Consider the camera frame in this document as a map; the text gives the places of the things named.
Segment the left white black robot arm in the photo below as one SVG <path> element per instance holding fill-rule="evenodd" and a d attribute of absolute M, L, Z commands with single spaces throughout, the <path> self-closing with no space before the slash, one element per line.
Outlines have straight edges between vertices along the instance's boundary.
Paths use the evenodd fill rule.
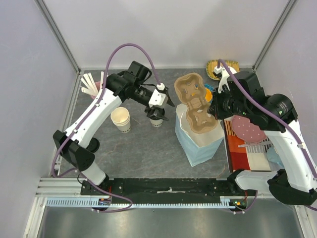
<path fill-rule="evenodd" d="M 125 100 L 132 99 L 144 105 L 147 117 L 152 120 L 168 120 L 164 107 L 174 106 L 168 87 L 163 83 L 157 84 L 154 91 L 147 89 L 145 81 L 152 73 L 146 66 L 133 61 L 127 70 L 109 75 L 96 98 L 66 131 L 57 130 L 53 140 L 57 154 L 78 169 L 92 182 L 92 190 L 103 195 L 107 193 L 108 176 L 95 162 L 96 149 L 89 149 L 96 131 L 106 118 Z"/>

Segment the brown cardboard cup carrier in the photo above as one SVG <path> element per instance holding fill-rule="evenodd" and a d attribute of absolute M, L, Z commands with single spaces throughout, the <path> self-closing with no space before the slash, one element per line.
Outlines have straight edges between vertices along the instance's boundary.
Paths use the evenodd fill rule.
<path fill-rule="evenodd" d="M 209 114 L 210 103 L 206 101 L 203 78 L 189 73 L 176 79 L 175 92 L 181 103 L 187 107 L 186 119 L 194 133 L 201 134 L 216 128 L 218 121 Z"/>

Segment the stack of white paper cups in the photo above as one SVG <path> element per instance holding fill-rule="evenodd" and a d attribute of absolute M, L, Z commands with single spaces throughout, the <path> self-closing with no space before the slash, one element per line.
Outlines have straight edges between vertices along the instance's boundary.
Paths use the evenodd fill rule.
<path fill-rule="evenodd" d="M 112 111 L 110 118 L 113 124 L 122 132 L 127 133 L 131 129 L 130 114 L 124 107 L 118 107 Z"/>

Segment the light blue paper bag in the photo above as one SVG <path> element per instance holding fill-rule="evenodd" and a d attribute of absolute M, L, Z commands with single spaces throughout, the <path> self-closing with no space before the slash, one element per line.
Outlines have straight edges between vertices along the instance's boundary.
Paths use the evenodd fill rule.
<path fill-rule="evenodd" d="M 205 133 L 194 133 L 186 119 L 187 106 L 176 107 L 175 133 L 192 167 L 201 164 L 215 155 L 224 139 L 224 131 L 218 121 L 216 127 Z"/>

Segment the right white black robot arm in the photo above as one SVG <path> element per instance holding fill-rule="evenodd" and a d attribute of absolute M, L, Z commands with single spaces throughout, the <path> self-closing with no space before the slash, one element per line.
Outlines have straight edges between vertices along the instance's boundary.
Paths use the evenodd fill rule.
<path fill-rule="evenodd" d="M 283 94 L 265 95 L 253 72 L 233 74 L 221 68 L 214 76 L 220 83 L 212 93 L 209 112 L 216 119 L 249 119 L 271 141 L 284 166 L 273 172 L 238 169 L 228 177 L 228 192 L 267 191 L 284 204 L 311 206 L 317 200 L 317 167 L 304 143 L 291 100 Z"/>

